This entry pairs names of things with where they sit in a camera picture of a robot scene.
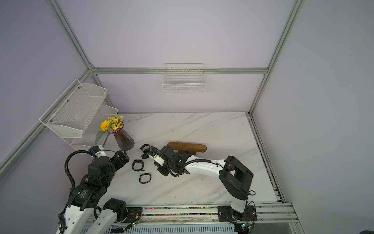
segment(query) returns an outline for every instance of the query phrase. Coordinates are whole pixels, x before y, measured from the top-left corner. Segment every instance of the green leaf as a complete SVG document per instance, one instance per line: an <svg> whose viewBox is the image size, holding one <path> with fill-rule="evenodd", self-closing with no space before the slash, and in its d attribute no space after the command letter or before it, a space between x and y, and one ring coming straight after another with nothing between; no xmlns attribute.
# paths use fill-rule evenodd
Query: green leaf
<svg viewBox="0 0 374 234"><path fill-rule="evenodd" d="M104 135L105 131L98 131L96 134L95 145L99 142L100 138Z"/></svg>

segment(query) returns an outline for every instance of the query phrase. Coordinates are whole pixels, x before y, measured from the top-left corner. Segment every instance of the flower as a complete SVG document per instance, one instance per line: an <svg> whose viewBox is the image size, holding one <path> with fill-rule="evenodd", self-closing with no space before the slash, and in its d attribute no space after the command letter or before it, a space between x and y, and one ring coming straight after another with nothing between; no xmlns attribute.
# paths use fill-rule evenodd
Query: flower
<svg viewBox="0 0 374 234"><path fill-rule="evenodd" d="M106 131L108 129L109 125L110 125L110 123L107 120L105 120L104 122L101 123L100 129L102 131Z"/></svg>

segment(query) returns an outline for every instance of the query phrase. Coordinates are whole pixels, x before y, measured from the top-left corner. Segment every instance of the wire basket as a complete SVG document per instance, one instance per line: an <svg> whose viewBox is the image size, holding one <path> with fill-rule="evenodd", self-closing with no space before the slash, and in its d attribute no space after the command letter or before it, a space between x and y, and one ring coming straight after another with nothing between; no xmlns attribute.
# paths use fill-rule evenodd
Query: wire basket
<svg viewBox="0 0 374 234"><path fill-rule="evenodd" d="M107 96L107 89L80 83L46 122L39 119L59 137L82 137Z"/></svg>
<svg viewBox="0 0 374 234"><path fill-rule="evenodd" d="M204 68L165 68L162 88L164 94L204 93Z"/></svg>
<svg viewBox="0 0 374 234"><path fill-rule="evenodd" d="M107 105L101 105L99 111L96 113L91 123L89 124L87 131L85 131L82 137L74 138L70 145L75 150L88 150L89 148L95 146L96 134L100 130L101 122L108 119L109 116L114 117L117 112L117 108ZM105 132L96 145L104 146L108 135L109 133Z"/></svg>

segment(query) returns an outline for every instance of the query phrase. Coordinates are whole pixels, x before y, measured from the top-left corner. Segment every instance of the white marble surface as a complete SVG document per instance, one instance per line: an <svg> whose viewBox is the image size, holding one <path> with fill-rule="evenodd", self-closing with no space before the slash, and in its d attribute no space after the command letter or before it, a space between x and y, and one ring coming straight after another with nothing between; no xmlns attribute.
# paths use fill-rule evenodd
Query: white marble surface
<svg viewBox="0 0 374 234"><path fill-rule="evenodd" d="M244 112L123 116L124 128L135 140L135 146L127 152L130 162L116 172L99 205L104 205L112 197L122 199L128 205L229 203L232 196L218 178L200 174L165 177L157 171L150 158L144 160L144 171L131 169L134 159L141 159L140 147L143 144L161 149L170 141L206 145L205 153L196 154L200 158L226 159L228 155L236 157L254 173L251 190L256 191L256 195L250 196L248 200L255 203L276 202L273 187ZM105 149L118 149L113 135L108 137ZM151 173L152 180L147 184L140 184L139 176L145 172Z"/></svg>

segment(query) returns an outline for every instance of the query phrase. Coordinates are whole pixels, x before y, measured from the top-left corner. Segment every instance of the purple vase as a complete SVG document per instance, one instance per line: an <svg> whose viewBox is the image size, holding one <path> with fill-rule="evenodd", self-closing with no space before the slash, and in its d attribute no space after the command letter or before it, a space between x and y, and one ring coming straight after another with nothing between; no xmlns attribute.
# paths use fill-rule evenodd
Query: purple vase
<svg viewBox="0 0 374 234"><path fill-rule="evenodd" d="M134 139L123 128L113 133L121 150L130 150L134 147Z"/></svg>

